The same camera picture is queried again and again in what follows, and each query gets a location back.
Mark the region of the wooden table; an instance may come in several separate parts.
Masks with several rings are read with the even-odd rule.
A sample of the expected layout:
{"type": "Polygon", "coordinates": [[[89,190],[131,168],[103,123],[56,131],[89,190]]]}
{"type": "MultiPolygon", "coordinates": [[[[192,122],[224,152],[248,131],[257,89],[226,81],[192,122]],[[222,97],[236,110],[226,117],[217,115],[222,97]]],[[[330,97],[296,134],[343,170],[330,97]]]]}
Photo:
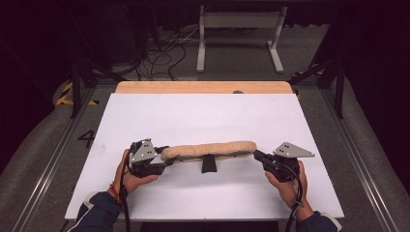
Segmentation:
{"type": "Polygon", "coordinates": [[[122,81],[117,94],[292,94],[286,81],[122,81]]]}

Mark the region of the person's right hand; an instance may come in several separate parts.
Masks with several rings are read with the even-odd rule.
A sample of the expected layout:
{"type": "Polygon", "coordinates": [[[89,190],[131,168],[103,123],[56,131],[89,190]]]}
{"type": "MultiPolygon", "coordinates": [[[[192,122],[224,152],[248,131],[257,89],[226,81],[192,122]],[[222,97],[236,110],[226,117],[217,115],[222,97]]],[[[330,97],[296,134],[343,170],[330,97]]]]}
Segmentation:
{"type": "MultiPolygon", "coordinates": [[[[308,180],[307,175],[305,173],[304,164],[299,160],[299,167],[300,167],[300,182],[302,184],[303,194],[301,197],[301,202],[303,203],[302,206],[296,212],[296,220],[298,222],[302,222],[303,220],[311,217],[314,214],[314,211],[310,207],[307,201],[307,191],[308,191],[308,180]]],[[[284,201],[284,203],[289,207],[292,208],[296,203],[297,193],[295,191],[296,187],[298,186],[298,181],[295,180],[293,183],[281,183],[272,173],[269,171],[265,172],[265,176],[267,177],[268,181],[278,190],[279,196],[284,201]]]]}

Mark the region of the tan fleece pad black backing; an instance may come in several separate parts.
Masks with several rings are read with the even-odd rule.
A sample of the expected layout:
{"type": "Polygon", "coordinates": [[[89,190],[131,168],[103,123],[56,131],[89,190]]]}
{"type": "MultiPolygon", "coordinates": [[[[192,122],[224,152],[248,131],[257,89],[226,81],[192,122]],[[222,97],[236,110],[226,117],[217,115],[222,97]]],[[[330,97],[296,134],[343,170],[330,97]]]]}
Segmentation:
{"type": "Polygon", "coordinates": [[[198,145],[180,145],[167,147],[160,151],[161,159],[168,161],[202,160],[202,172],[216,172],[216,160],[251,155],[257,149],[253,141],[231,141],[224,143],[208,143],[198,145]]]}

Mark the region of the black metal stand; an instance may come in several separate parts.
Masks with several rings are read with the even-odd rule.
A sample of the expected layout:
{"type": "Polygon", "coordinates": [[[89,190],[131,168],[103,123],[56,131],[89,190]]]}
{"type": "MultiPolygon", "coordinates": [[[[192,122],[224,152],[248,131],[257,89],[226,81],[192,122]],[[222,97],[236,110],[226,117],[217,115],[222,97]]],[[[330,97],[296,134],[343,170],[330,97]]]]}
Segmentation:
{"type": "MultiPolygon", "coordinates": [[[[329,89],[333,82],[336,83],[336,92],[335,92],[335,102],[334,107],[337,113],[337,116],[342,119],[342,98],[343,98],[343,90],[344,90],[344,78],[345,78],[345,69],[342,63],[338,60],[329,60],[325,61],[321,64],[317,64],[313,67],[320,67],[324,68],[321,72],[322,74],[317,81],[317,86],[320,89],[329,89]]],[[[299,83],[310,76],[299,76],[297,78],[291,78],[288,80],[290,85],[294,85],[299,83]]]]}
{"type": "Polygon", "coordinates": [[[118,82],[125,81],[125,78],[84,56],[80,42],[80,37],[82,36],[81,30],[78,27],[72,12],[70,10],[67,10],[67,12],[69,14],[69,22],[73,25],[72,29],[68,31],[67,45],[69,46],[69,53],[73,61],[71,78],[73,84],[72,117],[75,118],[84,105],[81,97],[81,83],[84,83],[86,88],[95,88],[97,86],[98,81],[92,70],[97,70],[103,75],[118,82]]]}

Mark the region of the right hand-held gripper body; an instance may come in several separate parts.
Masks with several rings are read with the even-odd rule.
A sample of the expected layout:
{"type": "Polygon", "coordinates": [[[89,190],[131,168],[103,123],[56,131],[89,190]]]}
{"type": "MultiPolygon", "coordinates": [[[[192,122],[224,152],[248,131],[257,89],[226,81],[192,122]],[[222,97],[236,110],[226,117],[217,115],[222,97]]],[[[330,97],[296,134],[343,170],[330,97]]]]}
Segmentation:
{"type": "Polygon", "coordinates": [[[283,142],[267,158],[272,173],[281,183],[292,182],[300,175],[298,158],[314,158],[315,154],[290,142],[283,142]]]}

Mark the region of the white metal stand frame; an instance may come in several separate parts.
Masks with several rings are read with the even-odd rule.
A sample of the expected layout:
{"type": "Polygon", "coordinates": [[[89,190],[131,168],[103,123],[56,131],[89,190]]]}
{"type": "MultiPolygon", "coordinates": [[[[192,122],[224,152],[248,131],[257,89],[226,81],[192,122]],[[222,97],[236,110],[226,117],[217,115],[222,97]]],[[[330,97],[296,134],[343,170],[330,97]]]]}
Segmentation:
{"type": "Polygon", "coordinates": [[[284,69],[278,56],[278,39],[287,14],[287,8],[282,7],[277,12],[208,12],[204,6],[200,7],[199,14],[199,47],[197,54],[196,70],[199,73],[205,71],[206,55],[206,28],[264,28],[273,29],[274,36],[267,41],[267,46],[272,62],[277,73],[283,73],[284,69]]]}

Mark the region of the white board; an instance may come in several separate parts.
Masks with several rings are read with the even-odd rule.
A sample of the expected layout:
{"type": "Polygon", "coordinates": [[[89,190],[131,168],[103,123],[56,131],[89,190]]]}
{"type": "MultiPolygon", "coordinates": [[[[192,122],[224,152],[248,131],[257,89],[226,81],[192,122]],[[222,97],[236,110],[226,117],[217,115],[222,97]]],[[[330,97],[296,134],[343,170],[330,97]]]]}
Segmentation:
{"type": "MultiPolygon", "coordinates": [[[[125,149],[134,141],[157,147],[250,140],[264,153],[281,143],[300,146],[305,159],[307,200],[319,212],[343,211],[293,94],[113,94],[73,192],[66,217],[74,219],[85,197],[105,190],[125,149]]],[[[290,211],[252,156],[223,159],[205,173],[199,161],[176,162],[154,183],[128,198],[137,221],[270,220],[290,211]]]]}

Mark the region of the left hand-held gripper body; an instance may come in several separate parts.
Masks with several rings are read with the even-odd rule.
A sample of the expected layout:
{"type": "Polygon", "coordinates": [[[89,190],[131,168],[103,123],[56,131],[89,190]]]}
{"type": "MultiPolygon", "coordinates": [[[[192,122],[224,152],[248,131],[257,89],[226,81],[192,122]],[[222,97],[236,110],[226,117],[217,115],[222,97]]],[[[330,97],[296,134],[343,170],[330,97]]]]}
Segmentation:
{"type": "Polygon", "coordinates": [[[133,142],[128,152],[128,169],[138,178],[150,175],[161,175],[166,168],[165,163],[152,163],[157,156],[150,139],[133,142]]]}

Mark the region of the aluminium floor rail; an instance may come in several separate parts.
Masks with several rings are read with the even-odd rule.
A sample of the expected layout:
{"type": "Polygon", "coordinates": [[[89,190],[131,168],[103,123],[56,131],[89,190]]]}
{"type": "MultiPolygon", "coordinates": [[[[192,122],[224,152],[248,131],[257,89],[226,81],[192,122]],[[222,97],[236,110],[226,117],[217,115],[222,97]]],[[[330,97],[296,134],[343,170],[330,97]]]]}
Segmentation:
{"type": "Polygon", "coordinates": [[[366,193],[366,197],[376,214],[376,217],[384,232],[399,232],[398,227],[389,212],[387,205],[373,181],[366,164],[361,156],[358,146],[355,144],[353,137],[351,136],[344,119],[339,116],[335,110],[336,102],[333,100],[331,93],[328,90],[320,90],[322,99],[324,100],[327,108],[332,114],[335,124],[343,138],[344,143],[348,149],[348,156],[352,162],[352,165],[358,175],[358,178],[362,184],[362,187],[366,193]]]}
{"type": "Polygon", "coordinates": [[[88,105],[89,100],[93,97],[95,92],[94,88],[86,88],[83,92],[83,96],[79,99],[80,107],[76,111],[76,114],[69,120],[68,125],[65,127],[65,130],[54,149],[52,156],[48,160],[47,165],[44,168],[40,179],[37,181],[30,198],[28,199],[24,209],[22,210],[18,220],[15,223],[15,226],[12,232],[26,232],[30,223],[33,220],[33,217],[37,210],[39,209],[44,196],[55,176],[55,173],[61,163],[61,159],[65,154],[69,140],[73,134],[75,127],[77,126],[85,107],[88,105]]]}

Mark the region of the yellow black floor tape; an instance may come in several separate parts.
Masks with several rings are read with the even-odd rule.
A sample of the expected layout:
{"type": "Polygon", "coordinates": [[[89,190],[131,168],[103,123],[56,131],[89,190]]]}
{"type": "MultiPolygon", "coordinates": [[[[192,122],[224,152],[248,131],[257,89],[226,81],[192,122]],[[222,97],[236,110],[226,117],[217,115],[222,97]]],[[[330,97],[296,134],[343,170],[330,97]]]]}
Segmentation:
{"type": "Polygon", "coordinates": [[[316,67],[310,68],[310,69],[308,69],[304,72],[294,72],[291,75],[291,78],[293,79],[293,78],[297,78],[299,76],[311,76],[313,74],[320,73],[323,69],[324,68],[320,68],[320,67],[316,66],[316,67]]]}
{"type": "Polygon", "coordinates": [[[73,83],[70,81],[66,84],[66,86],[63,88],[63,91],[60,95],[60,97],[58,98],[56,104],[57,105],[73,105],[74,101],[73,100],[69,100],[68,99],[68,94],[71,91],[71,89],[73,88],[73,83]]]}

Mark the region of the person's left hand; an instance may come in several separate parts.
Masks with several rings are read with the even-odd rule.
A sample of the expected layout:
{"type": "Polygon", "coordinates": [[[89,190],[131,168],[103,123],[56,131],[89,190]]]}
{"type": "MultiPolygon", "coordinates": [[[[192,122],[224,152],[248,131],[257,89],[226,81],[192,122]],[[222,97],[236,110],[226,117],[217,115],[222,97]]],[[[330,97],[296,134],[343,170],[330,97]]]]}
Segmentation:
{"type": "Polygon", "coordinates": [[[123,157],[120,163],[118,164],[115,178],[110,188],[108,189],[109,193],[112,196],[116,196],[120,193],[120,186],[124,186],[127,193],[131,194],[134,191],[136,191],[140,186],[152,183],[159,178],[158,175],[150,175],[150,176],[143,177],[143,178],[137,178],[133,176],[132,174],[124,171],[123,167],[124,167],[124,162],[127,157],[128,151],[129,151],[128,149],[124,151],[123,157]]]}

